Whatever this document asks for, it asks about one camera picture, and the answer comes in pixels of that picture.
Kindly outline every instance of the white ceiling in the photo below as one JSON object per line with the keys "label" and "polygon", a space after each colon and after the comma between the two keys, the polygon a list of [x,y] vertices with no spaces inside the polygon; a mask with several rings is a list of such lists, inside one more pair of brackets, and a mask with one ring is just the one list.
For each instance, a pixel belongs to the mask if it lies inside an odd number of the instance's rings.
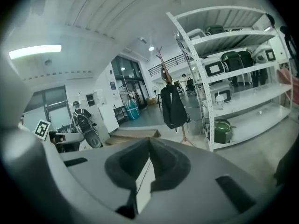
{"label": "white ceiling", "polygon": [[[33,0],[26,0],[20,4],[2,50],[7,54],[28,46],[62,45],[60,53],[13,60],[29,85],[97,77],[126,47],[150,59],[154,56],[148,52],[150,45],[173,45],[175,28],[166,12],[177,15],[201,7],[243,3],[260,8],[252,0],[46,0],[43,14],[36,15],[29,8]],[[25,21],[17,26],[21,15]],[[138,40],[141,36],[147,44]],[[47,59],[52,60],[51,66],[44,65]]]}

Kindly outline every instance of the fluorescent ceiling light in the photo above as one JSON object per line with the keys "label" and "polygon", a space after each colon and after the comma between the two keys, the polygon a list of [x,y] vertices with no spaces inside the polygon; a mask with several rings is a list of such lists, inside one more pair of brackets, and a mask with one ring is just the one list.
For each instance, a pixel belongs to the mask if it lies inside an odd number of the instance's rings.
{"label": "fluorescent ceiling light", "polygon": [[18,50],[10,51],[8,54],[10,56],[10,59],[13,60],[22,56],[29,56],[29,55],[49,53],[49,52],[61,52],[61,45],[25,47]]}
{"label": "fluorescent ceiling light", "polygon": [[271,29],[271,27],[267,27],[264,31],[269,31]]}

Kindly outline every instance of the wooden coat stand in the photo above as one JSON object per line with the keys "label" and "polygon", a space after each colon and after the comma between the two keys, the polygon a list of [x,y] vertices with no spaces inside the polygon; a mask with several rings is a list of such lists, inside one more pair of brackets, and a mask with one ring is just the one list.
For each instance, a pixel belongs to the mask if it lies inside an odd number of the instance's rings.
{"label": "wooden coat stand", "polygon": [[[164,68],[164,71],[165,71],[165,74],[166,74],[166,80],[167,80],[167,83],[168,83],[168,84],[172,84],[170,75],[169,75],[169,73],[168,73],[168,70],[166,69],[166,65],[165,65],[165,63],[164,63],[164,61],[163,61],[163,58],[162,58],[162,56],[161,56],[161,53],[160,53],[161,49],[162,49],[162,47],[161,47],[160,49],[156,48],[156,51],[157,51],[157,55],[156,55],[156,56],[161,60],[161,64],[163,65],[163,68]],[[185,133],[184,125],[182,125],[181,128],[182,128],[182,132],[183,132],[183,139],[182,139],[182,141],[181,141],[180,143],[188,142],[188,143],[190,143],[192,146],[196,147],[196,146],[195,146],[194,144],[192,144],[191,141],[188,140],[188,138],[186,137],[186,133]]]}

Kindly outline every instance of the metal railing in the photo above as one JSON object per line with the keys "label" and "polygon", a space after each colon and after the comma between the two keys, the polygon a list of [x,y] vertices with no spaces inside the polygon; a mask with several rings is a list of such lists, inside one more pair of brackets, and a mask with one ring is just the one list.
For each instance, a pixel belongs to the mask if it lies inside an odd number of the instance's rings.
{"label": "metal railing", "polygon": [[[170,60],[168,60],[164,63],[165,63],[166,68],[169,69],[169,68],[171,68],[173,66],[176,66],[176,65],[179,65],[179,64],[181,64],[185,61],[186,60],[185,60],[183,54],[181,54],[181,55],[176,56],[176,57],[174,57],[174,58],[172,58],[172,59],[170,59]],[[161,73],[161,66],[162,66],[162,64],[159,64],[159,65],[149,69],[150,76],[152,77],[156,74]]]}

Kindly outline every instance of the red object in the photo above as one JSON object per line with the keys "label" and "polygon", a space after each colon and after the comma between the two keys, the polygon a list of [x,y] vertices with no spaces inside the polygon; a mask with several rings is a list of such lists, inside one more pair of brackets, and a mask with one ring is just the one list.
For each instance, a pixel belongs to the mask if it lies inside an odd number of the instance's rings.
{"label": "red object", "polygon": [[[278,75],[280,77],[281,83],[291,84],[290,72],[286,67],[278,70]],[[299,105],[299,79],[293,78],[293,102]],[[287,92],[287,96],[291,97],[291,91]]]}

